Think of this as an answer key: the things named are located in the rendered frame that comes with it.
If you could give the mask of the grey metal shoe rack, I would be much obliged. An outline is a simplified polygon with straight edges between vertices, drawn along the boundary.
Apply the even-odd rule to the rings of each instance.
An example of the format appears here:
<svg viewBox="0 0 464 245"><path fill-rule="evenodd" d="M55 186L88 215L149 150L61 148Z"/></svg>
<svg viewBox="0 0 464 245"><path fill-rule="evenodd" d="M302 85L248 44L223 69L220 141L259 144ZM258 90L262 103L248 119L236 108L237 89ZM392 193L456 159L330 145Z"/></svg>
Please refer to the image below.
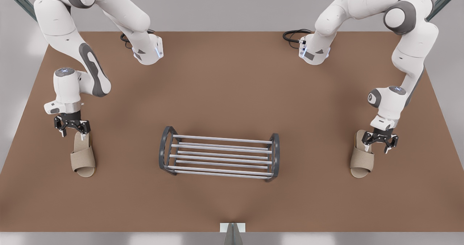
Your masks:
<svg viewBox="0 0 464 245"><path fill-rule="evenodd" d="M171 174L196 174L236 178L277 178L280 166L280 139L245 140L180 135L166 126L161 136L158 163Z"/></svg>

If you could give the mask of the beige left slipper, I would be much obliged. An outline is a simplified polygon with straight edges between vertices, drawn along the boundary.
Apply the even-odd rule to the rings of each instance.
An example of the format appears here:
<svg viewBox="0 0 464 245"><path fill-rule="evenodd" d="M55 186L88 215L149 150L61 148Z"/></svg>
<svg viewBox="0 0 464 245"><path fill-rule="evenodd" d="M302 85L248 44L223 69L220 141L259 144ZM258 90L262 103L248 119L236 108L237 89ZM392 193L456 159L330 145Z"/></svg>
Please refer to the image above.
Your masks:
<svg viewBox="0 0 464 245"><path fill-rule="evenodd" d="M355 146L350 160L350 172L355 178L363 178L373 169L374 153L364 151L361 141L364 133L364 130L359 130L355 134Z"/></svg>

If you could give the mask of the beige slipper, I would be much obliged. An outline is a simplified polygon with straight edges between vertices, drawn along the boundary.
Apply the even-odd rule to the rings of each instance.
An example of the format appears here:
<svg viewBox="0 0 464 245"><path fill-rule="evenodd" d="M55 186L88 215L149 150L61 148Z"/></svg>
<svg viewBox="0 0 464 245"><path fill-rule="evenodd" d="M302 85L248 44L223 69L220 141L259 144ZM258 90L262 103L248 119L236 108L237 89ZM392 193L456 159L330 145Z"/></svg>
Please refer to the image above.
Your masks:
<svg viewBox="0 0 464 245"><path fill-rule="evenodd" d="M91 146L91 134L88 133L84 140L77 132L74 137L74 151L71 153L71 167L81 177L91 177L95 173L95 158Z"/></svg>
<svg viewBox="0 0 464 245"><path fill-rule="evenodd" d="M350 172L355 178L363 178L373 169L374 153L364 151L361 141L364 133L364 130L359 130L355 134L355 146L350 160Z"/></svg>

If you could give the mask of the beige right slipper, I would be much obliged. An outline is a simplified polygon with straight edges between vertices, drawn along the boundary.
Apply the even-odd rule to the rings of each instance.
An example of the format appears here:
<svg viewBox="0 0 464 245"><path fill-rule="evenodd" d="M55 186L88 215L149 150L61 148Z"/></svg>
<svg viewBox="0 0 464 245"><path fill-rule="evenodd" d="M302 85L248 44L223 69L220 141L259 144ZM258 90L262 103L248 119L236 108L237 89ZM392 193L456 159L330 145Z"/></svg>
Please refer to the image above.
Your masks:
<svg viewBox="0 0 464 245"><path fill-rule="evenodd" d="M95 173L95 158L91 146L91 134L88 133L84 140L77 132L74 137L74 151L71 153L71 167L81 177L91 177Z"/></svg>

